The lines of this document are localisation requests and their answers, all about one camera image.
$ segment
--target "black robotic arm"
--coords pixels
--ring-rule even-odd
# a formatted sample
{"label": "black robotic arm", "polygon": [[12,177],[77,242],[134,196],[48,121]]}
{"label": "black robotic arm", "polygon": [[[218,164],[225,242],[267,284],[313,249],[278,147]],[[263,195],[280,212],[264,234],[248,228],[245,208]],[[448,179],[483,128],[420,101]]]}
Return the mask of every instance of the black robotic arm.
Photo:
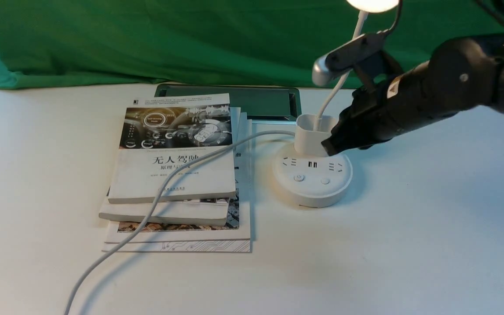
{"label": "black robotic arm", "polygon": [[[492,0],[496,11],[474,1],[504,26],[502,0]],[[340,113],[330,138],[322,142],[329,155],[368,149],[479,105],[504,114],[504,34],[450,39],[430,60],[404,73],[383,50],[401,10],[402,0],[389,30],[363,34],[314,65],[316,84],[327,84],[348,70],[354,70],[364,84],[353,93],[351,106]],[[386,80],[375,83],[380,74]]]}

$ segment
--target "power cord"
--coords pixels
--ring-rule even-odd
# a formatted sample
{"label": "power cord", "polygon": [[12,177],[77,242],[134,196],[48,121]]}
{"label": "power cord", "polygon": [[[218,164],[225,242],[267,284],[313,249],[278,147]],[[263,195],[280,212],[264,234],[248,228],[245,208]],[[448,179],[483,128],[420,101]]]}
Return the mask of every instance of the power cord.
{"label": "power cord", "polygon": [[[364,21],[367,19],[367,16],[368,12],[363,10],[359,11],[359,17],[357,18],[357,24],[355,26],[355,30],[353,31],[353,37],[351,39],[358,38],[361,35],[361,30],[363,28]],[[324,110],[326,110],[326,107],[328,107],[328,104],[330,104],[332,98],[334,98],[334,96],[340,91],[343,84],[346,83],[347,77],[350,75],[350,72],[351,70],[347,71],[344,75],[342,75],[341,78],[339,78],[338,83],[336,84],[336,86],[334,86],[334,89],[332,90],[332,92],[330,92],[330,95],[328,95],[328,97],[322,104],[322,107],[320,107],[320,110],[316,115],[316,119],[314,120],[314,127],[312,128],[313,131],[318,131],[320,129],[320,120],[322,120]]]}
{"label": "power cord", "polygon": [[260,137],[260,136],[266,136],[268,134],[284,134],[286,136],[292,136],[292,137],[294,137],[294,132],[290,132],[290,131],[263,131],[263,132],[258,132],[256,134],[253,134],[253,135],[247,137],[247,138],[244,138],[244,139],[242,139],[240,141],[237,141],[236,143],[233,143],[232,145],[226,146],[223,149],[219,149],[219,150],[217,150],[215,152],[211,152],[209,154],[201,156],[198,159],[195,159],[195,160],[190,161],[188,163],[184,163],[178,169],[176,169],[172,173],[170,173],[166,177],[166,179],[164,180],[164,183],[162,184],[162,186],[160,187],[160,189],[158,190],[158,193],[155,196],[155,198],[153,200],[153,203],[152,203],[152,205],[150,207],[149,213],[143,218],[143,220],[141,221],[140,225],[136,228],[136,230],[133,231],[130,235],[128,235],[128,237],[126,237],[124,239],[124,241],[121,241],[120,243],[118,243],[118,245],[116,245],[114,248],[110,249],[110,251],[106,252],[99,259],[97,259],[94,263],[92,263],[92,265],[90,265],[88,267],[88,269],[86,269],[86,271],[80,276],[80,278],[78,279],[78,281],[73,286],[73,289],[71,290],[70,297],[67,300],[66,309],[63,311],[63,315],[69,315],[70,309],[71,309],[71,305],[72,305],[72,303],[74,302],[74,299],[75,299],[75,295],[77,294],[77,291],[78,291],[79,287],[81,287],[81,284],[86,279],[86,277],[88,277],[88,275],[96,267],[98,267],[98,265],[100,265],[104,260],[106,260],[108,257],[112,256],[119,249],[121,249],[124,245],[126,245],[127,243],[129,243],[134,237],[136,237],[136,235],[138,235],[139,232],[141,232],[144,229],[145,225],[149,221],[149,218],[153,215],[154,208],[157,206],[157,203],[160,200],[160,198],[162,196],[162,193],[165,191],[166,185],[168,184],[168,182],[170,182],[170,180],[176,174],[178,174],[178,172],[180,172],[183,169],[188,168],[188,167],[190,167],[190,166],[192,166],[192,165],[194,165],[196,163],[199,163],[199,162],[208,160],[210,158],[216,157],[218,155],[224,154],[226,152],[229,152],[229,151],[233,150],[234,148],[236,148],[237,146],[239,146],[241,144],[244,144],[244,143],[246,143],[246,142],[248,142],[248,141],[250,141],[250,140],[252,140],[254,138],[257,138],[257,137]]}

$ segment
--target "book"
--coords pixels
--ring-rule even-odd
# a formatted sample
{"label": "book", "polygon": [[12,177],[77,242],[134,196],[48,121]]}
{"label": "book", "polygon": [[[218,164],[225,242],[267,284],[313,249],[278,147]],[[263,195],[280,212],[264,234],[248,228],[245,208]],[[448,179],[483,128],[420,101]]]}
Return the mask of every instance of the book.
{"label": "book", "polygon": [[[114,204],[104,199],[98,217],[110,221],[141,222],[151,203]],[[228,198],[159,202],[150,223],[224,225],[227,221]]]}
{"label": "book", "polygon": [[[118,253],[160,253],[160,252],[229,252],[250,253],[249,239],[225,241],[163,241],[161,243],[128,243]],[[102,251],[110,251],[116,244],[104,244]]]}
{"label": "book", "polygon": [[[180,165],[232,144],[228,94],[136,99],[126,109],[110,203],[148,203]],[[180,171],[160,201],[234,198],[227,152]]]}
{"label": "book", "polygon": [[[241,114],[238,137],[244,138],[252,132],[252,122]],[[222,227],[200,225],[169,225],[148,223],[146,227],[120,252],[172,252],[172,251],[250,251],[250,197],[252,184],[250,169],[251,142],[236,147],[234,151],[234,174],[238,195],[230,199],[227,222]],[[126,238],[138,223],[110,222],[103,251]]]}

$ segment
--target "white table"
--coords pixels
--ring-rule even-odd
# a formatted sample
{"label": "white table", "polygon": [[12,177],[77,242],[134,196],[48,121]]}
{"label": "white table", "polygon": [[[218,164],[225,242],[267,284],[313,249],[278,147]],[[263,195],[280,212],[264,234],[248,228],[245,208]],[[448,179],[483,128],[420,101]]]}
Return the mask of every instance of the white table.
{"label": "white table", "polygon": [[[124,108],[154,89],[0,91],[0,315],[61,314],[102,254]],[[301,90],[303,111],[327,93]],[[72,314],[504,314],[504,116],[480,108],[348,152],[348,196],[320,210],[272,194],[279,145],[256,142],[251,254],[116,254]]]}

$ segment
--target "green backdrop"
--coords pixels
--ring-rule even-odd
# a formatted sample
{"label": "green backdrop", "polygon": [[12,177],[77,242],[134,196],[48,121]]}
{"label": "green backdrop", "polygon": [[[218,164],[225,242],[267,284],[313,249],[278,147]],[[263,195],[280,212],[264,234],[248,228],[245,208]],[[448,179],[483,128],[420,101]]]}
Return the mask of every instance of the green backdrop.
{"label": "green backdrop", "polygon": [[[350,40],[357,14],[345,0],[0,0],[0,88],[312,86],[312,63]],[[371,14],[364,31],[393,19]],[[448,38],[500,30],[471,0],[406,0],[386,49],[407,70]]]}

